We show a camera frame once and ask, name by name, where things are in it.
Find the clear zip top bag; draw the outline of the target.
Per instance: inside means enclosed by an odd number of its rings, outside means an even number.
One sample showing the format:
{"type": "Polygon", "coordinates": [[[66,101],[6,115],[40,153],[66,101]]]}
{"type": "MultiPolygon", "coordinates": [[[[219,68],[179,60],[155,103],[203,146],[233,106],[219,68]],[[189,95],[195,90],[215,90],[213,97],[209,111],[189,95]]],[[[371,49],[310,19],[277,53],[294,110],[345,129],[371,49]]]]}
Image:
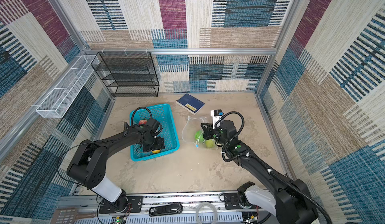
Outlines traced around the clear zip top bag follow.
{"type": "Polygon", "coordinates": [[[202,123],[212,124],[211,116],[188,116],[186,125],[181,132],[183,142],[193,144],[196,148],[218,149],[221,145],[214,139],[204,139],[204,131],[201,127],[202,123]]]}

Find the red apple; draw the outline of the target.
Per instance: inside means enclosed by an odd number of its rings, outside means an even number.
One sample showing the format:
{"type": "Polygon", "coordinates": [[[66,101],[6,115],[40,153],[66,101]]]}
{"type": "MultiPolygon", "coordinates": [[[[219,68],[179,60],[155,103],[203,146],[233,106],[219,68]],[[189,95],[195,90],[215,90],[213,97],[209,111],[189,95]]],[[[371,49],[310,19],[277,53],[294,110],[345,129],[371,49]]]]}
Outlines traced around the red apple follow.
{"type": "Polygon", "coordinates": [[[148,120],[146,120],[146,119],[142,119],[142,120],[140,120],[139,121],[139,125],[141,126],[141,125],[144,125],[144,124],[146,124],[148,122],[148,120]]]}

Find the green lime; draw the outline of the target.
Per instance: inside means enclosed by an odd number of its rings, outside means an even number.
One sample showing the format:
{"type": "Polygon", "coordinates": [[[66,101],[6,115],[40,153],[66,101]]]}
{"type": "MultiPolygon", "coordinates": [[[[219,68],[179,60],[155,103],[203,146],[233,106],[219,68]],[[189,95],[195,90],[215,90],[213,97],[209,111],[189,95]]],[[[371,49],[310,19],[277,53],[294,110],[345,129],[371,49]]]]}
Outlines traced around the green lime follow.
{"type": "Polygon", "coordinates": [[[214,148],[216,147],[215,145],[215,140],[209,139],[205,141],[206,148],[214,148]]]}

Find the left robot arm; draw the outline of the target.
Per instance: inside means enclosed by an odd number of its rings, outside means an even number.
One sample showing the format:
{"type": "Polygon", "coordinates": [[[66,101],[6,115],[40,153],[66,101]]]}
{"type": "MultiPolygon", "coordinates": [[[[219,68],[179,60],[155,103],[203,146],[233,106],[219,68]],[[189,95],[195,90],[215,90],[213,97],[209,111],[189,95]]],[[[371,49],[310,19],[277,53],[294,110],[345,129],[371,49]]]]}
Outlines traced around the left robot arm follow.
{"type": "Polygon", "coordinates": [[[160,122],[149,118],[141,125],[125,122],[123,132],[109,138],[82,141],[67,168],[67,175],[101,196],[111,211],[125,212],[128,209],[126,192],[106,176],[107,160],[135,144],[141,145],[143,151],[152,151],[154,147],[163,149],[164,138],[158,137],[161,131],[160,122]]]}

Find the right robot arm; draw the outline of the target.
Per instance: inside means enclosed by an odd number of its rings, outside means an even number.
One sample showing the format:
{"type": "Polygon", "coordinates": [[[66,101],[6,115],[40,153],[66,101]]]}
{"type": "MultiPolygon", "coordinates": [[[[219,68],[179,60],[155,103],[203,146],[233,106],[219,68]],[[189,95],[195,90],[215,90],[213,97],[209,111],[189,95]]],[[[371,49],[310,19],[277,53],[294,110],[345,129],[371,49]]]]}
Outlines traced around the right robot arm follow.
{"type": "Polygon", "coordinates": [[[204,139],[214,139],[222,145],[222,158],[234,162],[250,172],[272,194],[275,204],[273,215],[280,224],[310,224],[322,214],[328,224],[332,223],[326,210],[317,203],[307,185],[297,179],[292,180],[269,166],[244,142],[238,139],[238,131],[233,121],[221,121],[218,127],[202,123],[204,139]]]}

